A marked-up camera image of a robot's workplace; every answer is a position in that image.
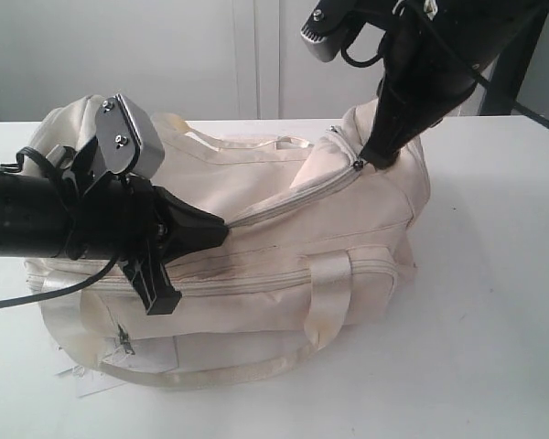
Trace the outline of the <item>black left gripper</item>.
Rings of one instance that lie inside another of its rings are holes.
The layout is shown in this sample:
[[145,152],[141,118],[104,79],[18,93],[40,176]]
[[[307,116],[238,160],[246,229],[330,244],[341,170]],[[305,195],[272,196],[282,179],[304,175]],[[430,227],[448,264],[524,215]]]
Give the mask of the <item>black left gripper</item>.
[[[225,220],[164,187],[152,188],[147,178],[108,171],[95,136],[78,151],[66,145],[63,151],[63,204],[70,217],[63,256],[72,261],[120,259],[146,314],[171,315],[181,292],[171,284],[165,265],[220,247],[229,234]],[[152,211],[153,253],[128,258],[138,247],[130,240],[145,238]]]

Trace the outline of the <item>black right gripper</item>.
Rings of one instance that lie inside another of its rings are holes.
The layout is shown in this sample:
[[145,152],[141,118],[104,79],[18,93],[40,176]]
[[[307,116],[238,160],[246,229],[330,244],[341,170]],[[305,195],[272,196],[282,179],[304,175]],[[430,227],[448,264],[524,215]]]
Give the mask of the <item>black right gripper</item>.
[[391,167],[404,145],[465,101],[480,72],[479,1],[401,1],[383,38],[384,76],[360,157]]

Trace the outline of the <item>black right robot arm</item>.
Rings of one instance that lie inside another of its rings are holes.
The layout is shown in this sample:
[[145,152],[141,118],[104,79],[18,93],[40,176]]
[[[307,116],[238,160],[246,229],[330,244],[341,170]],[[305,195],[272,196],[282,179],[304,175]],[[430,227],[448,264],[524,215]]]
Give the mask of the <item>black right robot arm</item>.
[[402,1],[379,46],[384,75],[362,161],[401,148],[466,101],[479,76],[543,9],[541,1]]

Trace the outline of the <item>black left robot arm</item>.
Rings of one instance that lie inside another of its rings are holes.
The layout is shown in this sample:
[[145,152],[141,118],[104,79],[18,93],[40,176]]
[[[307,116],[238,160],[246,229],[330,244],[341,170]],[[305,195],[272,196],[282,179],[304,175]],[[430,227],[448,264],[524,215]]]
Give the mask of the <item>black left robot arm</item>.
[[150,316],[171,314],[182,294],[166,265],[221,246],[224,219],[190,206],[146,177],[115,174],[91,139],[50,162],[24,147],[0,165],[0,257],[102,260],[102,269],[68,287],[0,301],[0,309],[60,298],[119,267]]

